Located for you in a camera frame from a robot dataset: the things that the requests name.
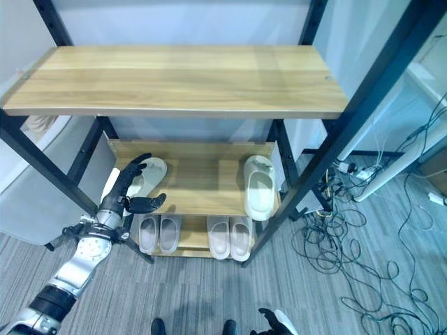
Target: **robotic hand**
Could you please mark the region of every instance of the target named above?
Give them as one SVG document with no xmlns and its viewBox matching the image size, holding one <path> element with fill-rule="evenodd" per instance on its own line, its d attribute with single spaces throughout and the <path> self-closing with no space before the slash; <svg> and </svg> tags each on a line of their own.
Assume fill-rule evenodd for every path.
<svg viewBox="0 0 447 335">
<path fill-rule="evenodd" d="M 146 261 L 152 262 L 149 256 L 139 252 L 138 245 L 130 238 L 130 228 L 133 214 L 157 210 L 164 203 L 166 194 L 160 194 L 154 199 L 126 197 L 133 178 L 139 176 L 146 167 L 141 162 L 150 157 L 151 154 L 143 154 L 135 158 L 119 173 L 95 217 L 83 215 L 79 224 L 64 228 L 64 235 L 78 240 L 74 256 L 62 265 L 14 321 L 0 328 L 0 335 L 57 334 L 62 320 L 84 292 L 96 267 L 109 256 L 113 244 L 126 244 Z M 124 209 L 131 215 L 126 217 L 121 226 Z"/>
<path fill-rule="evenodd" d="M 270 309 L 260 308 L 259 313 L 264 315 L 271 329 L 261 333 L 256 333 L 252 330 L 250 335 L 298 335 L 298 332 L 292 322 L 287 318 L 287 315 L 279 309 L 272 312 Z"/>
</svg>

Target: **tangled wires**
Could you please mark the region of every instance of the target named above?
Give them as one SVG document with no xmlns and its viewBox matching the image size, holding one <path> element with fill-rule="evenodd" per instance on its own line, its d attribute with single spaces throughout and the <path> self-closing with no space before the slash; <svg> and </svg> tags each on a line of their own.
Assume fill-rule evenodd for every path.
<svg viewBox="0 0 447 335">
<path fill-rule="evenodd" d="M 447 329 L 441 329 L 439 316 L 428 304 L 427 293 L 420 288 L 413 288 L 416 266 L 412 269 L 410 283 L 400 285 L 402 278 L 398 278 L 400 268 L 396 262 L 388 262 L 385 274 L 362 263 L 360 242 L 350 238 L 349 233 L 350 229 L 365 226 L 367 218 L 357 209 L 339 211 L 336 202 L 334 206 L 332 213 L 305 216 L 304 227 L 292 236 L 292 247 L 316 271 L 341 274 L 344 277 L 349 297 L 342 297 L 341 302 L 360 314 L 364 332 L 446 335 Z M 401 237 L 400 240 L 409 251 Z M 389 302 L 390 289 L 397 290 L 405 298 L 404 306 Z"/>
</svg>

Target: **person's foot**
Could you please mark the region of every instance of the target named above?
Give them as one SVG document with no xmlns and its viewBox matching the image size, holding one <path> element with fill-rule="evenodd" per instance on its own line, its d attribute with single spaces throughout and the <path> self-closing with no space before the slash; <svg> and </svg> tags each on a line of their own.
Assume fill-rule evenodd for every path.
<svg viewBox="0 0 447 335">
<path fill-rule="evenodd" d="M 222 335 L 237 335 L 237 324 L 234 320 L 227 320 L 223 325 Z"/>
<path fill-rule="evenodd" d="M 166 335 L 165 323 L 162 319 L 155 319 L 151 325 L 151 335 Z"/>
</svg>

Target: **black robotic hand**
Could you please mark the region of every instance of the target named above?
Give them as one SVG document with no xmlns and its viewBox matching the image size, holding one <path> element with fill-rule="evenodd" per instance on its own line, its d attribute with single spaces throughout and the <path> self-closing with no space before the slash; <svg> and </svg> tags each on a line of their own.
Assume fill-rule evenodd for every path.
<svg viewBox="0 0 447 335">
<path fill-rule="evenodd" d="M 293 335 L 289 328 L 281 323 L 270 309 L 260 308 L 258 311 L 265 316 L 271 329 L 261 333 L 252 330 L 250 335 Z"/>
<path fill-rule="evenodd" d="M 151 154 L 143 154 L 134 158 L 120 173 L 112 187 L 112 190 L 107 194 L 99 210 L 105 209 L 118 213 L 121 217 L 124 209 L 133 214 L 144 214 L 156 211 L 165 201 L 166 194 L 162 193 L 157 198 L 131 198 L 126 197 L 127 190 L 132 184 L 133 178 L 141 175 L 142 169 L 146 164 L 141 164 L 145 159 L 151 158 Z"/>
</svg>

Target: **white slipper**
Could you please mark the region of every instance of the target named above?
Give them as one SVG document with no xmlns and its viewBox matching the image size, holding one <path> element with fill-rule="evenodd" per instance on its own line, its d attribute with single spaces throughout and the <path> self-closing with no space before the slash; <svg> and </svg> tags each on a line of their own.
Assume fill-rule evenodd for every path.
<svg viewBox="0 0 447 335">
<path fill-rule="evenodd" d="M 138 241 L 142 253 L 153 253 L 156 249 L 156 243 L 159 240 L 160 216 L 146 214 L 143 216 Z"/>
<path fill-rule="evenodd" d="M 253 221 L 247 217 L 230 218 L 231 257 L 244 262 L 250 257 Z"/>
<path fill-rule="evenodd" d="M 173 253 L 179 245 L 180 215 L 162 215 L 160 220 L 160 250 L 162 253 Z"/>
<path fill-rule="evenodd" d="M 212 257 L 223 260 L 230 255 L 230 228 L 227 216 L 207 217 L 208 244 Z"/>
<path fill-rule="evenodd" d="M 103 201 L 104 197 L 109 194 L 112 190 L 113 185 L 115 185 L 115 182 L 118 178 L 120 171 L 119 169 L 117 169 L 116 167 L 113 168 L 112 172 L 110 173 L 107 181 L 105 182 L 104 188 L 103 188 L 103 192 L 101 194 L 101 201 L 100 203 Z"/>
<path fill-rule="evenodd" d="M 247 215 L 257 221 L 271 217 L 274 206 L 274 168 L 270 159 L 252 156 L 244 164 Z"/>
<path fill-rule="evenodd" d="M 140 164 L 147 164 L 142 169 L 142 174 L 133 178 L 132 184 L 127 190 L 128 197 L 147 197 L 165 177 L 168 166 L 157 157 L 145 159 Z"/>
</svg>

